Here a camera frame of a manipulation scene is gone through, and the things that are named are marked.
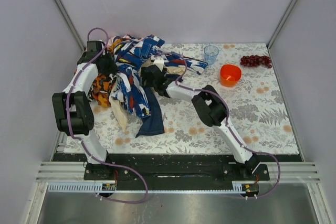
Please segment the orange camouflage cloth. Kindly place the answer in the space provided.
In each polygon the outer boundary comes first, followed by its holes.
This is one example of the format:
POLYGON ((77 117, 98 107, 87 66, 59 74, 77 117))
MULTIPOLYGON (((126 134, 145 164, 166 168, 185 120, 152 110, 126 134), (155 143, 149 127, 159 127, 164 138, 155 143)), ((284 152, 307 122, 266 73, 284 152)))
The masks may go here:
MULTIPOLYGON (((114 52, 109 52, 107 49, 102 55, 105 55, 107 53, 110 53, 114 56, 114 52)), ((109 103, 109 94, 112 91, 112 85, 115 84, 116 79, 117 79, 117 73, 100 74, 98 72, 98 76, 93 81, 91 88, 89 90, 88 99, 90 101, 96 100, 98 105, 104 108, 111 107, 109 103)))

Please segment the blue white patterned cloth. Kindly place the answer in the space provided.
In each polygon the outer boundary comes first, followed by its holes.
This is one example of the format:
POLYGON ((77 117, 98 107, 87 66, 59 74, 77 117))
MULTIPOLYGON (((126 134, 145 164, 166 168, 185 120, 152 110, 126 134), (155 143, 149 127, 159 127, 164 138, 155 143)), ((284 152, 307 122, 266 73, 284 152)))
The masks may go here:
POLYGON ((188 70, 202 74, 208 63, 190 57, 181 57, 176 52, 161 50, 165 41, 155 35, 137 38, 114 51, 115 63, 118 67, 117 90, 112 97, 118 99, 129 113, 135 113, 139 118, 150 116, 151 109, 145 91, 141 86, 139 70, 152 56, 161 55, 164 66, 178 67, 187 65, 188 70))

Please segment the dark blue denim jeans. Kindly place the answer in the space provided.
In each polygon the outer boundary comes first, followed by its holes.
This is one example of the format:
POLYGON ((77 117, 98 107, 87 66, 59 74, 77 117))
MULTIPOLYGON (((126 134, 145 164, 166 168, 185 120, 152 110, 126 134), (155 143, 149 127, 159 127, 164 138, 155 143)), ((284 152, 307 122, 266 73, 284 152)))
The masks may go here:
POLYGON ((164 133, 162 112, 157 98, 150 87, 145 87, 144 91, 149 102, 151 114, 141 119, 142 125, 135 136, 136 138, 139 136, 155 136, 164 133))

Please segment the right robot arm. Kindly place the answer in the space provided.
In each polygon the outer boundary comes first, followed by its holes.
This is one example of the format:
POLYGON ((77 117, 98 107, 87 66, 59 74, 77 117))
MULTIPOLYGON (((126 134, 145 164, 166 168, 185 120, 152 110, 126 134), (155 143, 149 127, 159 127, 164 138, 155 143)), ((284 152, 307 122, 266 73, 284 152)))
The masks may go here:
POLYGON ((222 137, 230 148, 234 159, 241 164, 249 174, 254 174, 260 165, 260 160, 244 143, 229 118, 229 108, 224 99, 211 86, 193 88, 183 84, 183 75, 175 80, 168 77, 164 70, 156 65, 141 67, 141 83, 167 98, 190 102, 199 119, 222 137))

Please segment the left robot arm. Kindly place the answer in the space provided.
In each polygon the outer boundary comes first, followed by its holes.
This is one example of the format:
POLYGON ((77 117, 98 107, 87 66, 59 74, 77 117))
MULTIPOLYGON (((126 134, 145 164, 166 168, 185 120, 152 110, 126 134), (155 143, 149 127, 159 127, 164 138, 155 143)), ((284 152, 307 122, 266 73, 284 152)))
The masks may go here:
POLYGON ((88 94, 99 73, 110 74, 116 71, 116 64, 107 52, 107 45, 100 40, 89 40, 70 83, 62 92, 52 95, 58 130, 81 145, 90 164, 105 164, 108 152, 100 144, 93 129, 95 117, 88 94))

